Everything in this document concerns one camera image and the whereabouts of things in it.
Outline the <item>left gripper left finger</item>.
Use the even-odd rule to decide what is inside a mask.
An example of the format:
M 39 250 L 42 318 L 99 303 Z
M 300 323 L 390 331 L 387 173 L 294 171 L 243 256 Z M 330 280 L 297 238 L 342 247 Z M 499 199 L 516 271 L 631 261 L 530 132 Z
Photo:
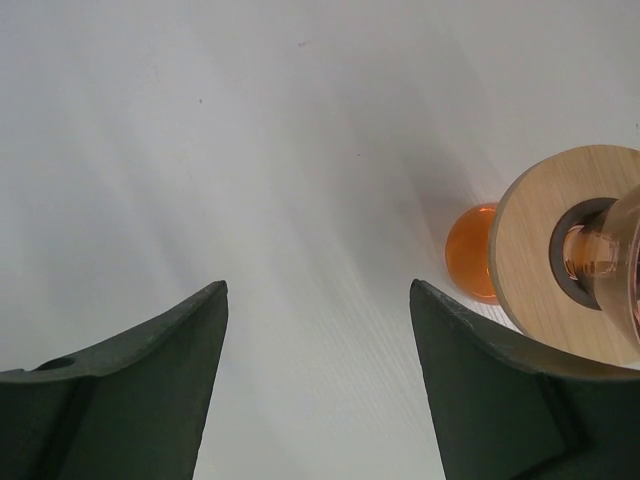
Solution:
M 227 294 L 213 282 L 93 346 L 2 372 L 2 478 L 193 478 Z

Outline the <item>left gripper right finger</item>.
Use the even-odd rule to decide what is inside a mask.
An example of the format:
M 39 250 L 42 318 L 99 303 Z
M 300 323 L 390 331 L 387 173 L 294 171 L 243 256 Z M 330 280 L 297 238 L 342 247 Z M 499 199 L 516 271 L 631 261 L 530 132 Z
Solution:
M 410 312 L 449 479 L 635 479 L 639 374 L 531 340 L 429 283 Z

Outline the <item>wooden dripper ring holder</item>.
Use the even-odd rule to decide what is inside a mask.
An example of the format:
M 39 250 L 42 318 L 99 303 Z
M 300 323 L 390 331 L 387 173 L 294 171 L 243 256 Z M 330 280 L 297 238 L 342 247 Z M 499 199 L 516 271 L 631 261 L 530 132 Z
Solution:
M 550 262 L 552 233 L 581 202 L 620 198 L 639 183 L 637 150 L 573 148 L 525 171 L 501 198 L 489 239 L 489 269 L 499 303 L 528 337 L 613 365 L 638 362 L 639 345 L 597 310 L 558 285 Z

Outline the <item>orange glass carafe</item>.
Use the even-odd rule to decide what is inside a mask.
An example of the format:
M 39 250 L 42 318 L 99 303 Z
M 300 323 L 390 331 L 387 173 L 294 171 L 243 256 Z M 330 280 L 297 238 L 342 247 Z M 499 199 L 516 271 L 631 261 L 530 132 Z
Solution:
M 489 234 L 496 203 L 476 205 L 464 212 L 449 230 L 445 262 L 449 277 L 468 298 L 498 305 L 489 271 Z

